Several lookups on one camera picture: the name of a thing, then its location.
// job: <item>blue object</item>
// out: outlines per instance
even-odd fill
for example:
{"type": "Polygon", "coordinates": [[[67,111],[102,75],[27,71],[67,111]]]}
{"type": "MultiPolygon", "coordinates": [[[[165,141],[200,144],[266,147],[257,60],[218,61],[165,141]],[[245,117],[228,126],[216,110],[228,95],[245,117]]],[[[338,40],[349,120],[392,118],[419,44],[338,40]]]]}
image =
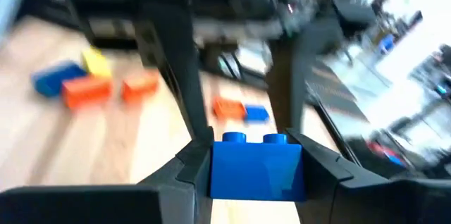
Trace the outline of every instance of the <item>blue object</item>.
{"type": "Polygon", "coordinates": [[[282,133],[271,133],[263,136],[263,143],[286,144],[287,135],[282,133]]]}
{"type": "Polygon", "coordinates": [[[266,135],[272,144],[214,142],[210,197],[304,201],[302,147],[286,144],[283,136],[266,135]]]}
{"type": "Polygon", "coordinates": [[[245,105],[246,122],[264,122],[269,119],[269,113],[264,106],[245,105]]]}
{"type": "Polygon", "coordinates": [[[404,166],[403,162],[396,156],[388,156],[388,159],[397,165],[404,166]]]}
{"type": "Polygon", "coordinates": [[[246,134],[242,132],[223,133],[223,142],[246,143],[246,134]]]}
{"type": "Polygon", "coordinates": [[[36,91],[45,97],[57,97],[61,94],[63,81],[84,77],[87,73],[72,61],[66,61],[50,70],[40,71],[32,76],[36,91]]]}
{"type": "Polygon", "coordinates": [[[436,91],[439,93],[439,94],[446,94],[446,88],[444,88],[444,87],[442,87],[442,86],[440,86],[440,85],[438,85],[436,88],[436,91]]]}
{"type": "Polygon", "coordinates": [[[387,35],[379,42],[379,51],[389,52],[395,46],[395,36],[392,34],[387,35]]]}

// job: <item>red object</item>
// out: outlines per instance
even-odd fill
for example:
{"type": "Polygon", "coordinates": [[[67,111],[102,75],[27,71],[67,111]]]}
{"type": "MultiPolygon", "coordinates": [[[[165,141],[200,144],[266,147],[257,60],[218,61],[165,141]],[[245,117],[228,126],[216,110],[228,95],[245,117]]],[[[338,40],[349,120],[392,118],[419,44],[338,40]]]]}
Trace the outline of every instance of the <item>red object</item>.
{"type": "Polygon", "coordinates": [[[155,94],[159,85],[157,72],[145,72],[125,79],[122,83],[122,100],[126,103],[141,101],[155,94]]]}
{"type": "Polygon", "coordinates": [[[108,101],[112,93],[111,80],[105,77],[87,76],[63,82],[63,100],[71,109],[86,104],[108,101]]]}
{"type": "Polygon", "coordinates": [[[213,102],[213,112],[219,119],[245,119],[246,108],[240,101],[233,101],[223,99],[220,97],[215,98],[213,102]]]}
{"type": "Polygon", "coordinates": [[[382,154],[385,156],[394,156],[394,157],[398,158],[399,160],[402,160],[401,157],[398,154],[396,154],[392,149],[381,146],[375,142],[368,143],[368,147],[378,154],[382,154]]]}

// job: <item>black metal frame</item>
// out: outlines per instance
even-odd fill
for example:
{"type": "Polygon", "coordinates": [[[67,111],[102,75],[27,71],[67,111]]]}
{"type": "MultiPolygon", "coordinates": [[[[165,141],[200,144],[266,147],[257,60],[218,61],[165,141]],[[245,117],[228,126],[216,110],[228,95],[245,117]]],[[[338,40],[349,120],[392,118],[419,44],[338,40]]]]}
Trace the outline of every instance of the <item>black metal frame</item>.
{"type": "Polygon", "coordinates": [[[326,126],[328,133],[332,137],[332,139],[335,142],[335,145],[337,146],[340,153],[347,160],[352,161],[356,165],[362,167],[359,159],[356,157],[351,146],[346,142],[345,138],[341,135],[340,131],[338,131],[337,127],[335,126],[335,123],[332,121],[332,119],[328,115],[328,112],[327,112],[326,108],[323,106],[323,104],[321,103],[321,101],[317,97],[314,97],[313,95],[309,94],[306,104],[314,107],[315,111],[318,113],[320,119],[323,121],[324,125],[326,126]]]}

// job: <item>lego stud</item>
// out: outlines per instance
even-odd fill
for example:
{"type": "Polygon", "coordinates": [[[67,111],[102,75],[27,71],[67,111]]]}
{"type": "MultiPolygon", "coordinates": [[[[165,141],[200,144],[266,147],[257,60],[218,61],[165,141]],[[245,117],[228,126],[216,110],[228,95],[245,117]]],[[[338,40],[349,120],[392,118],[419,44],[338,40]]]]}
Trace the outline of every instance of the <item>lego stud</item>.
{"type": "Polygon", "coordinates": [[[246,134],[242,132],[223,133],[223,142],[246,143],[246,134]]]}
{"type": "Polygon", "coordinates": [[[263,143],[287,144],[287,135],[282,133],[271,133],[263,136],[263,143]]]}

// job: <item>wooden table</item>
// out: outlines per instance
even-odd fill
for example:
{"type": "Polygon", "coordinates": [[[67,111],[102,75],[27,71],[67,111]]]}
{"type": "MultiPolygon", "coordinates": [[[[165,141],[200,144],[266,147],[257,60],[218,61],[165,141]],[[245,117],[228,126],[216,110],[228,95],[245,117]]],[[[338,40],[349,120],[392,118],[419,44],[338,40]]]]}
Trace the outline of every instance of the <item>wooden table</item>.
{"type": "MultiPolygon", "coordinates": [[[[162,79],[156,96],[140,105],[122,105],[115,93],[109,103],[76,113],[59,100],[34,92],[32,72],[65,59],[79,61],[87,47],[78,32],[26,18],[0,50],[0,190],[21,185],[136,183],[189,142],[178,106],[162,79]]],[[[143,70],[136,54],[110,57],[116,86],[126,75],[143,70]]],[[[268,110],[271,106],[265,92],[203,73],[201,77],[216,140],[221,140],[223,132],[242,131],[250,142],[261,142],[264,134],[276,131],[273,119],[264,125],[216,121],[210,107],[216,95],[261,104],[268,110]]],[[[304,125],[307,136],[336,149],[311,107],[306,107],[304,125]]],[[[264,221],[299,223],[290,202],[214,202],[212,223],[264,221]]]]}

